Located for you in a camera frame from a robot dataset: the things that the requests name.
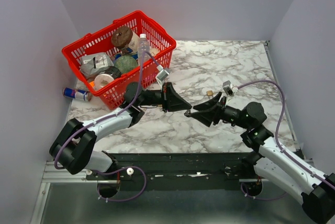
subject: white wall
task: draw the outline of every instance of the white wall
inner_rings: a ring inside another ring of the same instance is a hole
[[[62,0],[80,36],[134,10],[175,39],[269,40],[292,0]]]
[[[335,172],[334,18],[334,0],[294,0],[270,42],[298,141],[328,173]]]
[[[60,0],[0,7],[0,222],[29,223],[74,81],[61,49],[78,35]]]

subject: gray floor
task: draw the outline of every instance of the gray floor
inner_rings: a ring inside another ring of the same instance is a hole
[[[129,197],[135,192],[120,192]],[[266,183],[262,197],[282,191]],[[314,223],[290,196],[271,202],[245,198],[240,191],[144,192],[128,203],[97,200],[93,184],[53,185],[43,222],[97,224]]]

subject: silver package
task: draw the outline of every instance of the silver package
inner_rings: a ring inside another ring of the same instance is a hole
[[[114,66],[109,56],[104,52],[85,55],[80,58],[80,63],[80,72],[83,73],[86,79],[93,79],[100,72],[107,70],[110,66]]]

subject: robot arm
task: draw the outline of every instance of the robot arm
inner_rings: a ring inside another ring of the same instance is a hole
[[[77,135],[77,139],[71,141],[65,147],[59,157],[59,163],[71,174],[76,174],[82,169],[106,172],[114,162],[113,157],[105,152],[93,151],[95,143],[117,130],[129,128],[138,123],[144,115],[144,111],[139,107],[140,105],[162,105],[164,112],[187,110],[192,107],[176,93],[172,83],[164,83],[161,90],[149,91],[142,89],[132,106],[119,114],[122,108],[126,108],[132,102],[136,95],[137,87],[138,83],[130,83],[124,94],[124,103],[107,115],[84,122],[80,122],[75,118],[69,120],[51,146],[49,153],[55,158],[72,134],[93,123],[91,127],[81,131]],[[113,114],[117,114],[117,117],[99,122],[99,119]]]
[[[234,95],[229,86],[224,85],[224,91],[228,97]],[[246,129],[241,137],[255,153],[251,164],[255,173],[288,192],[316,223],[330,220],[335,214],[335,174],[325,175],[276,141],[274,135],[262,125],[266,115],[260,103],[251,102],[239,110],[228,106],[227,97],[221,96],[220,92],[213,99],[194,106],[197,112],[188,110],[185,116],[207,127],[222,120]]]

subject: brown lid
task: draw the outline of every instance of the brown lid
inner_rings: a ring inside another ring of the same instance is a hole
[[[118,28],[111,37],[112,44],[119,49],[122,49],[130,43],[132,38],[132,30],[127,26]]]

